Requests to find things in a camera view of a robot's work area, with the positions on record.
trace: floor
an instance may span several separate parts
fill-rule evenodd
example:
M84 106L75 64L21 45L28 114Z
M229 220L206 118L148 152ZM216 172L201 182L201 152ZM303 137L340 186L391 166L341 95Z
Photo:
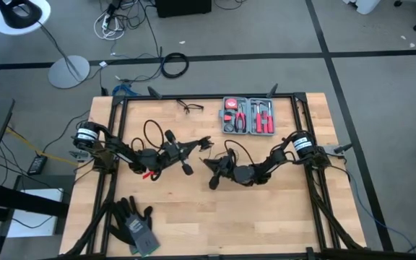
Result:
M368 15L341 0L248 0L233 11L213 6L209 14L167 19L148 9L163 53L182 52L196 61L179 79L159 77L136 83L133 90L147 94L150 85L162 94L248 93L266 92L278 83L280 92L325 92L340 144L355 144L347 168L355 175L362 202L370 209L363 189L370 176L386 224L416 244L416 4L395 8L393 2L381 1ZM49 3L52 14L45 26L65 52L84 56L94 65L92 72L100 61L115 59L110 55L113 42L92 31L101 13L98 0ZM131 57L155 53L148 25L127 31L113 51ZM118 84L115 76L151 75L158 67L110 65L101 80L59 90L46 76L49 63L59 56L39 30L17 37L0 33L0 67L8 64L0 70L0 98L15 99L11 125L36 147L58 137L70 118L89 109L100 85L110 91ZM168 71L182 66L168 64ZM73 134L70 126L48 152L67 157ZM27 168L34 153L12 136L4 141ZM49 160L43 174L71 175L73 168ZM4 174L0 169L0 183ZM9 174L5 185L13 186L15 178ZM358 210L368 246L383 249L375 222L360 205ZM395 251L410 248L395 231L389 235ZM1 258L54 257L60 237L8 239Z

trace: black aluminum frame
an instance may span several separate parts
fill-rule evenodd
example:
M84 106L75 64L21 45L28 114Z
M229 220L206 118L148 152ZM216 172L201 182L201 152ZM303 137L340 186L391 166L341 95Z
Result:
M236 97L242 97L242 98L263 98L266 94L229 94L229 96L236 96ZM208 94L208 95L164 95L162 97L162 100L176 100L176 99L222 99L226 95L221 94ZM308 101L306 98L306 94L304 92L294 92L294 93L274 93L272 98L289 98L291 105L292 105L292 112L293 112L293 118L295 121L296 129L297 130L303 130L303 126L301 123L301 117L298 112L298 102L301 103L303 107L303 114L304 119L306 123L307 130L315 137L315 131L313 129L311 114L308 107ZM123 138L125 125L126 125L126 116L127 116L127 107L129 101L139 101L139 100L157 100L157 98L152 96L136 96L136 97L125 97L125 96L114 96L112 100L112 108L110 110L110 118L108 121L108 128L110 131L113 130L113 122L115 121L116 117L116 111L118 109L118 105L121 104L121 117L120 121L118 123L118 137L120 139ZM114 172L110 172L112 175L112 180L110 181L110 187L109 189L112 189L113 195L115 194L116 189L116 178L117 178L117 172L118 172L118 163L115 167ZM102 197L103 197L103 189L105 185L105 174L101 173L99 177L99 182L97 184L97 191L95 195L95 203L94 203L94 209L92 217L98 213L98 210L101 205ZM305 174L306 174L306 181L308 183L308 190L309 190L309 196L311 199L312 193L311 193L311 186L314 185L313 181L313 169L310 167L305 166ZM330 212L332 211L332 204L330 202L329 197L329 191L326 186L326 179L324 172L322 170L318 171L318 180L321 187L321 194L324 199L325 205L330 209ZM326 246L326 238L324 234L324 228L321 221L321 215L320 215L320 209L317 207L315 203L312 202L312 213L313 213L313 219L314 219L314 225L316 226L316 235L318 238L318 245L321 251L327 248ZM103 228L103 235L102 235L102 241L100 245L100 253L106 254L108 249L108 238L109 238L109 232L108 227L111 224L111 213L107 212L107 215L105 216L105 224ZM333 248L339 249L339 238L337 236L337 233L335 232L332 225L330 225L329 222L329 229L330 229L330 235L331 235L331 241L333 244ZM87 244L87 254L93 253L93 248L95 245L95 237L96 232L94 232L90 238L90 241ZM312 259L314 256L313 249L312 248L306 248L306 252L303 253L267 253L267 254L244 254L244 255L222 255L223 259ZM210 259L214 257L220 257L220 256L153 256L152 259ZM136 259L136 257L113 257L110 259Z

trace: red pliers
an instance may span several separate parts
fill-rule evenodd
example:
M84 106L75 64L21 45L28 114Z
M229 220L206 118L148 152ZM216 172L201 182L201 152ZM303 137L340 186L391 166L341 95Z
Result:
M235 132L237 133L239 132L239 126L238 126L239 121L241 123L240 130L243 133L246 133L246 117L242 109L242 104L238 104L238 112L235 115Z

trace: gray floor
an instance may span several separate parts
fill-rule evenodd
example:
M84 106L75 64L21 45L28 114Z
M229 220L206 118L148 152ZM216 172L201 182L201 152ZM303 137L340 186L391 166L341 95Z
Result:
M99 2L49 1L53 14L46 27L59 45L71 54L88 60L110 59L112 42L99 40L92 24L100 14ZM313 1L322 30L332 52L416 49L416 4L382 1L369 15L360 15L341 0ZM319 42L301 0L248 0L240 9L224 11L213 7L205 15L149 17L165 53L180 51L189 56L242 53L320 52ZM148 26L126 32L117 42L117 53L137 56L154 53ZM0 34L0 64L52 62L59 54L47 38L36 31L9 37ZM335 67L350 108L386 224L403 232L416 243L416 56L335 58ZM168 70L182 64L168 64ZM157 64L109 66L103 70L102 85L111 90L118 83L115 75L132 78L152 74ZM70 90L57 90L47 80L47 69L0 71L0 97L16 101L13 127L35 146L55 139L68 120L86 111L92 97L100 94L99 77ZM249 61L193 62L180 79L160 77L135 84L134 91L146 94L148 85L162 94L266 92L274 83L280 92L325 92L341 144L350 142L326 64L321 58L262 59ZM49 152L66 157L73 149L66 136ZM27 168L34 153L12 136L4 137L22 167ZM355 156L350 153L348 169L355 175L363 203L368 205ZM48 161L45 174L72 174L70 165ZM9 175L7 185L13 185ZM0 183L4 171L0 169ZM381 249L374 222L359 207L368 246ZM390 232L394 248L406 251L407 242ZM39 259L55 256L60 236L39 240L8 239L3 259ZM20 255L14 255L23 248Z

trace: lamp base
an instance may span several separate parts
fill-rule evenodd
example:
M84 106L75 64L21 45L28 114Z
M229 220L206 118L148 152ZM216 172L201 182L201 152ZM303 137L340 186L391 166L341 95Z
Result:
M76 55L68 56L68 58L79 74L75 73L72 66L67 67L65 58L59 59L51 66L48 73L49 82L54 87L61 89L75 87L82 83L90 73L90 63L87 59Z

